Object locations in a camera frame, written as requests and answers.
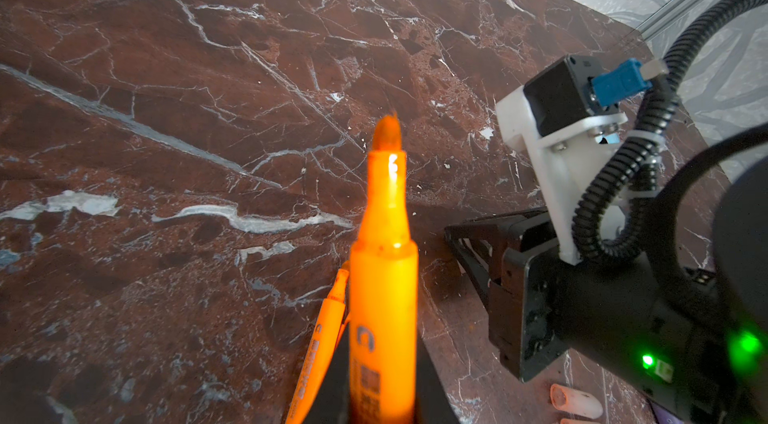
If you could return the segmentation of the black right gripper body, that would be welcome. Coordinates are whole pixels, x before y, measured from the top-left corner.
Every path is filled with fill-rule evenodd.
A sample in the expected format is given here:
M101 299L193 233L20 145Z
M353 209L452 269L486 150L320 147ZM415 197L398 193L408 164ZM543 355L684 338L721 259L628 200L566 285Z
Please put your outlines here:
M675 308L646 258L614 270L570 265L547 241L491 252L489 338L528 382L573 349L681 418L720 415L720 338Z

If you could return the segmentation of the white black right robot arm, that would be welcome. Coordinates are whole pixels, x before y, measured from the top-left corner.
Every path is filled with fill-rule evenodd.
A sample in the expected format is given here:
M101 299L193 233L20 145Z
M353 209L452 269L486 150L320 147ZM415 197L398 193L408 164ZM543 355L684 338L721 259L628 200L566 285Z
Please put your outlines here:
M676 228L694 183L766 140L758 125L690 160L652 200L641 254L617 265L562 261L543 208L446 228L488 313L501 364L528 382L574 349L684 421L765 422L766 162L719 202L713 270L679 264Z

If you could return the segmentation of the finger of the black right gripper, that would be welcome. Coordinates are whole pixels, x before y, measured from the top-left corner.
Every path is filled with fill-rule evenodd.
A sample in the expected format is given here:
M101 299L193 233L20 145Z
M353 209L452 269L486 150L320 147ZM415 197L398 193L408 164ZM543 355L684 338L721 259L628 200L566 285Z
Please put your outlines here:
M558 238L544 207L450 225L445 241L487 310L494 293L524 292L535 259L558 256Z

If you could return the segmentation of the short orange highlighter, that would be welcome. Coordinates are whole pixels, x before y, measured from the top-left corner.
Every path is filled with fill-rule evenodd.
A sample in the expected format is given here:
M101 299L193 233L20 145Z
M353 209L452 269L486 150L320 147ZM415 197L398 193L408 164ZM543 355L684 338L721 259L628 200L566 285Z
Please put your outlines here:
M302 423L320 390L345 324L348 279L349 263L345 262L336 273L311 332L286 423Z

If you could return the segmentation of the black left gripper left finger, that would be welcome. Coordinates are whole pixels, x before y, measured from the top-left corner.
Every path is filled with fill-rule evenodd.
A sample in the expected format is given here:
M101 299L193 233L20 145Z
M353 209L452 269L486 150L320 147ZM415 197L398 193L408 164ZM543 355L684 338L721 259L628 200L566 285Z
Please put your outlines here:
M345 329L303 423L349 423L349 393L349 331Z

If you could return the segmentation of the orange marker pen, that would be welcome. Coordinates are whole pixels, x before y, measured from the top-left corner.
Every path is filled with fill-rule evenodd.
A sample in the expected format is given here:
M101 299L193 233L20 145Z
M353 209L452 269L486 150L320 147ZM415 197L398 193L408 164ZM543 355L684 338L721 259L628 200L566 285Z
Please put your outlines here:
M418 248L406 209L400 123L376 125L367 158L367 203L350 252L349 420L415 418Z

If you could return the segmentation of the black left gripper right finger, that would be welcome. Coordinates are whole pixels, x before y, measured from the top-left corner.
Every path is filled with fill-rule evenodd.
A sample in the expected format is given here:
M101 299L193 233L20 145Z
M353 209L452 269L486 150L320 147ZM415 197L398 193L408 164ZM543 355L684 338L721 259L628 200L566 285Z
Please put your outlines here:
M459 424L439 374L421 337L417 340L416 409L418 424Z

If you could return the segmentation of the purple marker pen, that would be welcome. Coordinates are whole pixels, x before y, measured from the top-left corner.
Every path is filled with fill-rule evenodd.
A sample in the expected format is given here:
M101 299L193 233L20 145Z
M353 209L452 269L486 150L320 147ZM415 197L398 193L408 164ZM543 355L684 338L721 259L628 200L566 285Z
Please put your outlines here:
M685 424L683 420L657 403L650 401L649 404L657 424Z

